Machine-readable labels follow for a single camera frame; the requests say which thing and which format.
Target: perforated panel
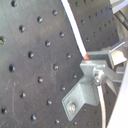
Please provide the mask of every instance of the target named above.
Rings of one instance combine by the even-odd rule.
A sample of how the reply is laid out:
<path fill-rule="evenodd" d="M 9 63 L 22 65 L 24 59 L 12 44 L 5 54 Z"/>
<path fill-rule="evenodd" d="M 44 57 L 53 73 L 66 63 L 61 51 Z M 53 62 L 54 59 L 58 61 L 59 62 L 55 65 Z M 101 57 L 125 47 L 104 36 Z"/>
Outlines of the perforated panel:
<path fill-rule="evenodd" d="M 118 42 L 107 0 L 69 2 L 88 51 Z M 100 105 L 69 122 L 61 103 L 83 74 L 60 0 L 1 0 L 0 40 L 0 127 L 101 128 Z M 115 99 L 109 90 L 107 120 Z"/>

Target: hole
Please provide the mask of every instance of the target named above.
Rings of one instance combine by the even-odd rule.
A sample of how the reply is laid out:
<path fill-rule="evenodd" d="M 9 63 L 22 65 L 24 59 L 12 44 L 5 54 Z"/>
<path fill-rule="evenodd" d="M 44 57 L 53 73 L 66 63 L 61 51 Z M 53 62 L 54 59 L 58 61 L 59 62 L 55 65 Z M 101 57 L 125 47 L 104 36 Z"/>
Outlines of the hole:
<path fill-rule="evenodd" d="M 54 65 L 53 65 L 53 69 L 54 69 L 54 71 L 57 71 L 58 68 L 59 68 L 59 66 L 58 66 L 57 64 L 54 64 Z"/>
<path fill-rule="evenodd" d="M 20 30 L 20 32 L 23 33 L 25 31 L 25 27 L 23 25 L 20 25 L 19 30 Z"/>
<path fill-rule="evenodd" d="M 28 53 L 28 57 L 29 57 L 30 59 L 32 59 L 32 58 L 34 57 L 34 53 L 33 53 L 32 51 L 30 51 L 30 52 Z"/>
<path fill-rule="evenodd" d="M 1 108 L 1 113 L 2 113 L 3 115 L 7 114 L 7 109 L 6 109 L 6 107 L 2 107 L 2 108 Z"/>
<path fill-rule="evenodd" d="M 57 16 L 57 11 L 56 10 L 53 10 L 52 11 L 52 14 L 53 14 L 53 16 Z"/>
<path fill-rule="evenodd" d="M 108 11 L 107 7 L 105 7 L 105 10 Z"/>
<path fill-rule="evenodd" d="M 45 41 L 45 46 L 46 46 L 46 47 L 49 47 L 50 45 L 51 45 L 51 43 L 50 43 L 48 40 L 46 40 L 46 41 Z"/>
<path fill-rule="evenodd" d="M 81 24 L 84 25 L 84 20 L 81 20 Z"/>
<path fill-rule="evenodd" d="M 89 42 L 89 38 L 88 38 L 88 37 L 86 38 L 86 42 L 87 42 L 87 43 Z"/>
<path fill-rule="evenodd" d="M 104 24 L 104 27 L 106 28 L 106 27 L 107 27 L 107 25 L 106 25 L 106 24 Z"/>
<path fill-rule="evenodd" d="M 85 113 L 86 112 L 86 109 L 84 109 L 83 112 Z"/>
<path fill-rule="evenodd" d="M 92 20 L 92 17 L 91 16 L 89 16 L 89 20 Z"/>
<path fill-rule="evenodd" d="M 67 59 L 71 59 L 71 57 L 72 57 L 72 56 L 71 56 L 69 53 L 67 53 L 66 58 L 67 58 Z"/>
<path fill-rule="evenodd" d="M 61 91 L 64 92 L 66 88 L 64 86 L 61 87 Z"/>
<path fill-rule="evenodd" d="M 26 97 L 25 92 L 21 92 L 21 93 L 20 93 L 20 97 L 21 97 L 22 99 L 24 99 L 24 98 Z"/>
<path fill-rule="evenodd" d="M 56 119 L 56 120 L 55 120 L 55 123 L 56 123 L 56 124 L 59 124 L 59 123 L 60 123 L 60 121 L 59 121 L 58 119 Z"/>
<path fill-rule="evenodd" d="M 90 125 L 90 122 L 87 123 L 87 126 L 89 126 L 89 125 Z"/>
<path fill-rule="evenodd" d="M 103 13 L 103 10 L 100 10 L 101 13 Z"/>
<path fill-rule="evenodd" d="M 52 101 L 51 100 L 48 100 L 47 101 L 47 105 L 49 105 L 49 106 L 52 105 Z"/>
<path fill-rule="evenodd" d="M 11 2 L 11 5 L 12 5 L 13 7 L 16 7 L 16 6 L 17 6 L 17 2 L 16 2 L 15 0 L 13 0 L 13 1 Z"/>
<path fill-rule="evenodd" d="M 108 23 L 111 24 L 111 21 L 109 20 Z"/>
<path fill-rule="evenodd" d="M 37 22 L 38 22 L 38 23 L 42 23 L 42 21 L 43 21 L 43 19 L 42 19 L 40 16 L 38 16 L 38 17 L 37 17 Z"/>
<path fill-rule="evenodd" d="M 93 33 L 93 35 L 94 35 L 94 37 L 96 37 L 96 33 L 95 32 Z"/>
<path fill-rule="evenodd" d="M 103 42 L 103 46 L 105 46 L 105 42 Z"/>
<path fill-rule="evenodd" d="M 75 5 L 78 7 L 78 6 L 79 6 L 79 3 L 78 3 L 78 2 L 76 2 L 76 3 L 75 3 Z"/>
<path fill-rule="evenodd" d="M 87 3 L 87 0 L 84 0 L 84 3 L 86 4 Z"/>
<path fill-rule="evenodd" d="M 0 45 L 3 45 L 5 43 L 5 38 L 3 36 L 0 36 Z"/>
<path fill-rule="evenodd" d="M 35 116 L 35 115 L 32 115 L 32 116 L 31 116 L 31 120 L 32 120 L 32 121 L 36 121 L 36 116 Z"/>
<path fill-rule="evenodd" d="M 9 66 L 9 71 L 10 71 L 10 72 L 14 72 L 14 71 L 15 71 L 14 65 L 10 65 L 10 66 Z"/>
<path fill-rule="evenodd" d="M 100 125 L 100 122 L 98 122 L 97 125 L 99 126 Z"/>
<path fill-rule="evenodd" d="M 100 32 L 102 31 L 102 28 L 99 28 Z"/>
<path fill-rule="evenodd" d="M 44 81 L 43 78 L 41 76 L 39 76 L 38 77 L 38 83 L 41 84 L 41 83 L 43 83 L 43 81 Z"/>
<path fill-rule="evenodd" d="M 95 111 L 95 114 L 97 114 L 97 110 Z"/>
<path fill-rule="evenodd" d="M 95 13 L 95 16 L 96 16 L 96 17 L 98 16 L 98 13 L 97 13 L 97 12 Z"/>
<path fill-rule="evenodd" d="M 74 73 L 73 74 L 73 78 L 76 79 L 77 78 L 77 74 Z"/>
<path fill-rule="evenodd" d="M 77 125 L 77 122 L 74 122 L 73 125 Z"/>
<path fill-rule="evenodd" d="M 60 37 L 63 38 L 64 37 L 64 33 L 60 32 Z"/>

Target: gray metal surface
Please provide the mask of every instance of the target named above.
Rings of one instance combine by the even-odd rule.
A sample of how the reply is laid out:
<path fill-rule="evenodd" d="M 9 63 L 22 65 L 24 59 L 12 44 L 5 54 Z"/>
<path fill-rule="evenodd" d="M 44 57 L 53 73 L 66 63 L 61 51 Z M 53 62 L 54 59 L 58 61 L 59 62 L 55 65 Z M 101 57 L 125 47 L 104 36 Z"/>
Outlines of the gray metal surface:
<path fill-rule="evenodd" d="M 118 42 L 108 0 L 69 2 L 88 51 Z M 60 0 L 1 0 L 1 37 L 0 127 L 101 127 L 99 106 L 84 105 L 69 122 L 61 103 L 83 74 Z M 106 89 L 108 120 L 116 97 Z"/>

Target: bolt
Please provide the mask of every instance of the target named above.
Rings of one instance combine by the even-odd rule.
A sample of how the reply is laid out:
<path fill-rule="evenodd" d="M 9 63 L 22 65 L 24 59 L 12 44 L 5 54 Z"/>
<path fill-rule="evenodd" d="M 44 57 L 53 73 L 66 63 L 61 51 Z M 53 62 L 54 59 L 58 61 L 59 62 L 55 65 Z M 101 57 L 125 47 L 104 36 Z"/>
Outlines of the bolt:
<path fill-rule="evenodd" d="M 75 113 L 75 111 L 76 111 L 76 105 L 75 105 L 75 104 L 71 104 L 71 105 L 69 106 L 69 112 L 70 112 L 70 113 Z"/>

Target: wire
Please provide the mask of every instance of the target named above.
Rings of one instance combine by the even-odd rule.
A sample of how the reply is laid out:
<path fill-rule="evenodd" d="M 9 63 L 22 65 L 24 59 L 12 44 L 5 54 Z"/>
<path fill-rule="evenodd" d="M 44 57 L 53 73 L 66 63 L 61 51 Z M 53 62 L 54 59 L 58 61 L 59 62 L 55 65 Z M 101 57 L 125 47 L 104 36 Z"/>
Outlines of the wire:
<path fill-rule="evenodd" d="M 80 50 L 80 53 L 81 53 L 82 57 L 85 60 L 88 60 L 89 57 L 88 57 L 87 51 L 86 51 L 86 49 L 84 47 L 84 44 L 83 44 L 79 29 L 78 29 L 75 17 L 73 15 L 73 12 L 71 10 L 71 7 L 69 5 L 69 2 L 68 2 L 68 0 L 61 0 L 61 2 L 63 4 L 63 7 L 64 7 L 65 12 L 67 14 L 67 17 L 68 17 L 68 20 L 70 22 L 70 25 L 72 27 L 72 30 L 73 30 L 73 33 L 74 33 L 74 36 L 75 36 L 75 39 L 76 39 L 76 43 L 77 43 L 77 46 L 78 46 L 78 48 Z"/>
<path fill-rule="evenodd" d="M 102 113 L 102 128 L 106 128 L 106 108 L 105 108 L 105 101 L 102 86 L 97 86 L 99 99 L 100 99 L 100 106 L 101 106 L 101 113 Z"/>

